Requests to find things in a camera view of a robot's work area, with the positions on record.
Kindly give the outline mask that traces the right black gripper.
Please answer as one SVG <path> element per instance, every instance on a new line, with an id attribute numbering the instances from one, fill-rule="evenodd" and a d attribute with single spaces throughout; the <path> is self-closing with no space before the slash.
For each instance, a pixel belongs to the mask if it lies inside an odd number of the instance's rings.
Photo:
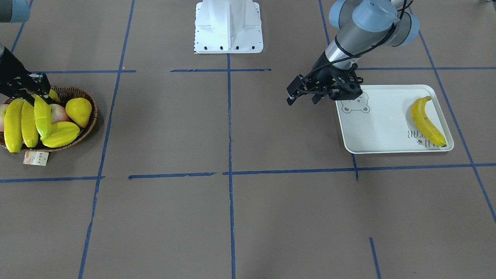
<path id="1" fill-rule="evenodd" d="M 5 46 L 0 48 L 0 85 L 1 94 L 22 99 L 37 106 L 58 104 L 56 93 L 53 94 L 50 82 L 44 72 L 30 72 Z"/>

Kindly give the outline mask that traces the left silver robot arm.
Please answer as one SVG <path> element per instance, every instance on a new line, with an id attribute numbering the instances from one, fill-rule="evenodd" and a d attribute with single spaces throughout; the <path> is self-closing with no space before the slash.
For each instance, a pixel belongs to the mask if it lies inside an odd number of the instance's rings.
<path id="1" fill-rule="evenodd" d="M 363 78 L 355 73 L 357 60 L 378 46 L 400 47 L 414 41 L 420 23 L 406 9 L 407 0 L 337 0 L 330 9 L 329 22 L 339 29 L 306 74 L 298 75 L 287 87 L 287 103 L 312 94 L 322 98 L 355 100 L 363 93 Z"/>

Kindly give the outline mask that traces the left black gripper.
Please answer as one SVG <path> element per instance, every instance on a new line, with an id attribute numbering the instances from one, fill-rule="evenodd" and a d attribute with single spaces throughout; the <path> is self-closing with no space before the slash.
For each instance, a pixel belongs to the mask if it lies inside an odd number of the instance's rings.
<path id="1" fill-rule="evenodd" d="M 349 69 L 340 69 L 329 65 L 317 70 L 318 67 L 330 63 L 323 53 L 312 67 L 310 78 L 297 75 L 287 87 L 287 104 L 293 105 L 297 98 L 313 94 L 312 102 L 316 105 L 321 99 L 329 96 L 331 100 L 355 100 L 361 97 L 363 91 L 360 84 L 363 78 L 356 76 L 357 65 Z"/>

